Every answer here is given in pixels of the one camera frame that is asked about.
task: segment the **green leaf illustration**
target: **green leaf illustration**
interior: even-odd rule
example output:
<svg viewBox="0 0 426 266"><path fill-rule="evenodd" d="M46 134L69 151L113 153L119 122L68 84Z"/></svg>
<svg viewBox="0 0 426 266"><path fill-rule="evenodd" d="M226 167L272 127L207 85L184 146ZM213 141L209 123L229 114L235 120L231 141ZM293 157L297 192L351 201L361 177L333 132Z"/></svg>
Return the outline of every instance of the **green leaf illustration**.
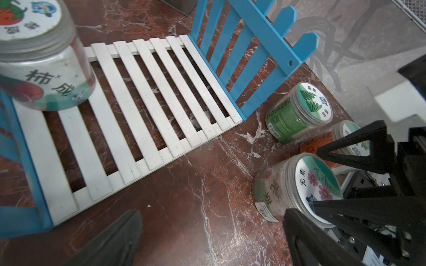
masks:
<svg viewBox="0 0 426 266"><path fill-rule="evenodd" d="M318 105L316 102L306 101L308 108L311 112L316 112L321 109L322 105Z"/></svg>
<svg viewBox="0 0 426 266"><path fill-rule="evenodd" d="M307 92L307 91L300 91L300 93L302 94L303 99L305 99L306 101L312 100L316 96L315 93Z"/></svg>

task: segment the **orange jar label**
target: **orange jar label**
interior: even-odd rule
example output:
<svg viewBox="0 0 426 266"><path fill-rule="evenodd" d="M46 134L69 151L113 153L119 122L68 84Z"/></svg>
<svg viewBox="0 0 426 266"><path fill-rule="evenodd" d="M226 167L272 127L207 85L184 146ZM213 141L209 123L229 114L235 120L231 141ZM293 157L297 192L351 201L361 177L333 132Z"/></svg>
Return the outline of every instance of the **orange jar label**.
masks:
<svg viewBox="0 0 426 266"><path fill-rule="evenodd" d="M319 134L315 137L312 137L310 139L306 139L302 141L300 144L300 153L302 152L310 152L312 154L317 154L317 149L319 147L322 147L324 145L327 145L329 143L333 142L333 138L331 136L331 132L326 132L323 134ZM330 168L336 168L339 167L340 164L333 163L329 161L325 161Z"/></svg>

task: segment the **screw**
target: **screw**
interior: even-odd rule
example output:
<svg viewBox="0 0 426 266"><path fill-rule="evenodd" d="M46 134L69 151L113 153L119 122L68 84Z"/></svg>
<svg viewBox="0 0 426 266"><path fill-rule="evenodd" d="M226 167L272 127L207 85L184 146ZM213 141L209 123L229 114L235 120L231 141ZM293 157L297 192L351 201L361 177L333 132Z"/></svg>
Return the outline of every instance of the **screw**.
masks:
<svg viewBox="0 0 426 266"><path fill-rule="evenodd" d="M348 237L348 241L351 244L355 244L355 238L353 236Z"/></svg>
<svg viewBox="0 0 426 266"><path fill-rule="evenodd" d="M410 253L408 253L408 251L406 251L404 249L401 250L401 253L402 253L403 257L410 257Z"/></svg>
<svg viewBox="0 0 426 266"><path fill-rule="evenodd" d="M411 234L408 233L407 231L402 231L402 235L404 236L405 239L411 240Z"/></svg>

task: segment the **jar lid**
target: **jar lid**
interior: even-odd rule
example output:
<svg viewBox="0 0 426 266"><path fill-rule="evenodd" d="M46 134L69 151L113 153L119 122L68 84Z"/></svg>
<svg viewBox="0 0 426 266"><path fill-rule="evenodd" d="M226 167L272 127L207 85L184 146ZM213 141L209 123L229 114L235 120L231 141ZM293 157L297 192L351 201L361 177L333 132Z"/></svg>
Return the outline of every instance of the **jar lid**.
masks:
<svg viewBox="0 0 426 266"><path fill-rule="evenodd" d="M302 106L312 117L320 121L329 121L333 118L330 103L314 85L307 82L299 83L297 95Z"/></svg>
<svg viewBox="0 0 426 266"><path fill-rule="evenodd" d="M341 128L342 137L359 130L360 127L352 121L346 120ZM361 143L350 145L344 149L345 151L349 150L350 155L357 156L369 156L370 155L370 141L366 140Z"/></svg>
<svg viewBox="0 0 426 266"><path fill-rule="evenodd" d="M45 34L58 25L62 9L56 0L4 0L0 3L0 40L25 40Z"/></svg>
<svg viewBox="0 0 426 266"><path fill-rule="evenodd" d="M316 215L312 202L321 200L342 200L339 182L330 167L319 157L307 155L296 164L296 187L304 207L318 221L331 224Z"/></svg>

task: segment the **red marble surface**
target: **red marble surface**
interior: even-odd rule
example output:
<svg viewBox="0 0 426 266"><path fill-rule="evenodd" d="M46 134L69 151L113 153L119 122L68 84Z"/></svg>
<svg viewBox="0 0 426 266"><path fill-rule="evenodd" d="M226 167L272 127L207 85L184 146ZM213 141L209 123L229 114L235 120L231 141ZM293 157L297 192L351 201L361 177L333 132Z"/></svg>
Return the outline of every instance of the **red marble surface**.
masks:
<svg viewBox="0 0 426 266"><path fill-rule="evenodd" d="M118 40L189 34L195 13L193 11L185 17L158 0L66 0L66 4L85 46L97 42L108 44ZM227 6L217 33L225 20L226 10ZM239 24L237 27L229 49L235 44L242 26ZM250 45L228 89L257 45L256 40ZM229 49L218 73L229 55ZM142 60L139 57L137 60L153 91L158 92ZM116 60L116 63L158 148L164 148L164 141L122 62ZM92 65L133 156L136 160L141 159L142 154L99 65ZM273 60L268 60L238 100L240 106L275 66ZM170 76L166 74L166 77L178 94ZM72 257L128 209L139 210L144 220L134 265L290 265L291 257L282 224L267 222L260 216L253 203L251 186L259 170L298 153L299 143L304 137L288 144L279 143L268 132L264 117L266 111L300 81L310 82L324 92L333 106L332 123L350 119L312 71L303 65L243 124L67 220L51 232L0 241L0 265L2 260L6 265L58 265ZM179 137L183 138L161 94L156 93L156 96ZM115 163L90 105L86 102L79 108L106 172L115 172ZM71 188L76 191L85 184L58 115L51 112L45 113L45 117ZM21 166L2 158L0 204L33 204Z"/></svg>

